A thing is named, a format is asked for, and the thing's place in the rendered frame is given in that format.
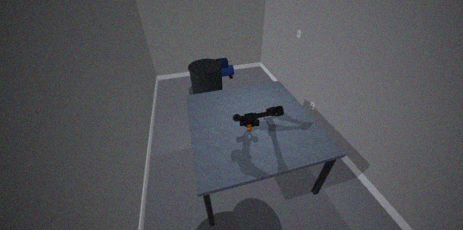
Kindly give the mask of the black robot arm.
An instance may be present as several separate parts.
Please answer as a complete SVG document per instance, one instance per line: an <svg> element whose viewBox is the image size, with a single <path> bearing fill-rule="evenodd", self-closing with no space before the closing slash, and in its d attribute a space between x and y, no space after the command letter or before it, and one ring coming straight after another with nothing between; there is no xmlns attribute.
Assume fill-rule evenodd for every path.
<svg viewBox="0 0 463 230"><path fill-rule="evenodd" d="M276 115L277 114L277 115ZM254 122L255 120L257 120L258 118L262 118L262 117L267 117L267 116L282 116L284 114L284 110L283 110L283 107L282 106L277 106L277 107L271 107L269 109L267 109L266 112L261 112L261 113L247 113L245 114L244 116L240 116L238 117L239 119L239 122L242 123L242 122Z"/></svg>

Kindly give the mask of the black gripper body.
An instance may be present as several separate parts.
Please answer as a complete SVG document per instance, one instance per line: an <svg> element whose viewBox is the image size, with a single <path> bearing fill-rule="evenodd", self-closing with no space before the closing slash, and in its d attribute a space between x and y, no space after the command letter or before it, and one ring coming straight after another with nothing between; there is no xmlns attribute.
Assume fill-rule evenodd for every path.
<svg viewBox="0 0 463 230"><path fill-rule="evenodd" d="M254 122L251 122L251 123L249 123L247 121L240 123L240 126L244 126L244 125L256 125L256 126L259 126L259 119L255 120Z"/></svg>

